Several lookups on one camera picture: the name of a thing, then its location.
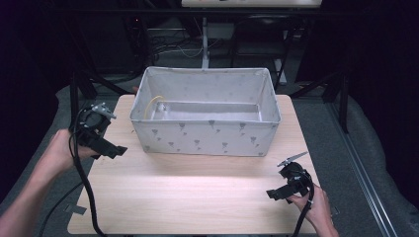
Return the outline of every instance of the cord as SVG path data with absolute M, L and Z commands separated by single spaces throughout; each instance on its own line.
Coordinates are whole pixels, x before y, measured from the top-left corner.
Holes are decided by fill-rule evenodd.
M 81 185 L 83 185 L 83 182 L 78 183 L 76 186 L 74 186 L 70 191 L 68 191 L 49 211 L 49 213 L 46 215 L 45 219 L 42 222 L 40 234 L 39 237 L 43 236 L 43 231 L 45 230 L 46 223 L 48 222 L 49 218 L 51 217 L 52 213 L 55 211 L 55 209 L 71 194 L 73 193 L 77 188 L 79 188 Z
M 203 34 L 203 31 L 201 31 L 200 24 L 198 24 L 198 21 L 197 21 L 197 19 L 196 19 L 196 18 L 194 18 L 194 21 L 195 21 L 195 24 L 197 25 L 198 31 L 200 31 L 201 37 L 203 37 L 203 36 L 204 36 L 204 34 Z
M 164 97 L 162 97 L 162 96 L 156 96 L 156 97 L 154 97 L 153 99 L 151 99 L 151 101 L 150 102 L 148 102 L 148 105 L 147 105 L 147 107 L 145 108 L 145 112 L 144 112 L 144 119 L 146 119 L 147 118 L 147 111 L 148 111 L 148 109 L 150 108 L 150 106 L 151 106 L 151 103 L 153 103 L 155 100 L 157 100 L 157 99 L 162 99 L 163 101 L 165 101 L 165 99 L 164 99 Z
M 86 188 L 87 196 L 89 197 L 89 203 L 90 203 L 90 211 L 92 213 L 92 223 L 93 228 L 95 229 L 96 233 L 100 236 L 107 236 L 99 227 L 98 224 L 98 216 L 96 213 L 96 203 L 95 203 L 95 196 L 93 195 L 92 187 L 90 186 L 90 182 L 87 179 L 86 173 L 84 173 L 83 167 L 80 163 L 80 157 L 78 156 L 78 142 L 77 142 L 77 124 L 80 118 L 81 113 L 83 113 L 84 110 L 79 111 L 77 114 L 77 117 L 75 118 L 74 126 L 73 126 L 73 133 L 71 134 L 70 138 L 68 139 L 68 145 L 70 147 L 70 152 L 73 157 L 74 166 L 77 169 L 77 172 L 79 173 L 80 179 Z M 73 141 L 73 150 L 71 150 L 71 140 Z
M 219 39 L 217 39 L 215 42 L 213 42 L 211 45 L 209 45 L 209 48 L 210 47 L 212 47 L 213 45 L 215 45 L 215 44 L 217 44 L 219 42 Z M 163 53 L 168 53 L 168 52 L 182 52 L 185 56 L 187 56 L 187 57 L 196 57 L 196 56 L 198 56 L 198 55 L 200 55 L 201 54 L 201 52 L 204 50 L 204 48 L 203 47 L 201 47 L 201 48 L 188 48 L 188 49 L 184 49 L 184 48 L 181 48 L 180 46 L 176 46 L 176 47 L 178 47 L 179 49 L 178 50 L 166 50 L 166 51 L 160 51 L 160 52 L 156 52 L 156 53 L 154 53 L 154 55 L 160 55 L 160 54 L 163 54 Z M 194 55 L 188 55 L 187 53 L 185 53 L 185 51 L 196 51 L 196 50 L 198 50 L 199 52 L 197 52 L 196 54 L 194 54 Z
M 158 55 L 161 52 L 167 51 L 168 48 L 177 48 L 177 47 L 182 47 L 182 46 L 186 46 L 188 44 L 199 44 L 198 42 L 194 42 L 193 39 L 187 38 L 187 39 L 181 39 L 179 41 L 174 41 L 174 42 L 170 42 L 170 43 L 165 43 L 166 40 L 163 40 L 162 43 L 160 43 L 161 45 L 158 45 L 158 43 L 156 44 L 156 46 L 153 48 L 154 51 L 154 55 Z
M 310 191 L 309 191 L 307 203 L 302 209 L 301 214 L 299 215 L 298 221 L 296 222 L 295 230 L 293 231 L 292 237 L 298 236 L 299 229 L 301 228 L 301 225 L 305 219 L 305 216 L 307 215 L 308 211 L 311 209 L 312 201 L 314 198 L 314 183 L 312 182 L 311 177 L 305 175 L 305 173 L 301 171 L 295 171 L 295 172 L 300 173 L 301 175 L 305 176 L 309 180 Z

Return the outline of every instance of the aluminum rail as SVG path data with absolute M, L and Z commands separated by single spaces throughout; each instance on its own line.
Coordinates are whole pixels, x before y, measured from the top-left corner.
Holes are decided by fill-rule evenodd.
M 342 137 L 342 140 L 344 141 L 349 151 L 351 158 L 350 161 L 352 167 L 354 168 L 355 176 L 360 183 L 361 189 L 364 192 L 364 195 L 371 208 L 373 216 L 376 219 L 382 236 L 397 237 L 397 233 L 395 232 L 394 227 L 392 226 L 391 221 L 385 212 L 384 206 L 382 205 L 381 200 L 376 192 L 376 189 L 374 188 L 373 183 L 371 182 L 370 177 L 364 168 L 363 162 L 361 161 L 360 155 L 358 154 L 357 149 L 351 140 L 350 134 L 345 133 L 339 124 L 337 109 L 331 103 L 326 103 L 325 105 L 330 115 L 335 118 L 333 119 L 333 123 L 336 126 L 336 129 L 339 131 L 340 136 Z

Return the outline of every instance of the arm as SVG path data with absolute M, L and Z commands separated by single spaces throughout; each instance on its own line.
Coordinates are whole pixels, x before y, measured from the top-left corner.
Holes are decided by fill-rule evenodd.
M 59 130 L 35 166 L 18 197 L 0 217 L 0 237 L 32 236 L 43 201 L 54 180 L 73 166 L 68 141 L 71 133 Z M 79 156 L 97 154 L 79 146 Z

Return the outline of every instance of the finger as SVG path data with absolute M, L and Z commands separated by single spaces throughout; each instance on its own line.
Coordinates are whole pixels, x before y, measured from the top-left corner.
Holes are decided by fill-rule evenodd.
M 300 199 L 301 199 L 301 197 L 298 197 L 298 196 L 295 196 L 295 195 L 287 197 L 287 200 L 292 201 L 292 202 L 298 202 Z
M 89 147 L 79 145 L 78 146 L 78 155 L 79 155 L 80 158 L 85 159 L 87 157 L 100 155 L 100 154 L 98 152 L 92 150 Z
M 132 90 L 135 94 L 138 94 L 138 87 L 132 87 Z

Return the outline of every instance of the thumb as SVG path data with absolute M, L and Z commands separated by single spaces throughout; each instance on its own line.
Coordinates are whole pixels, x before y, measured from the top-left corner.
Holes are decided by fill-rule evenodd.
M 301 200 L 301 197 L 291 195 L 291 196 L 287 197 L 287 200 L 292 201 L 292 202 L 299 202 Z

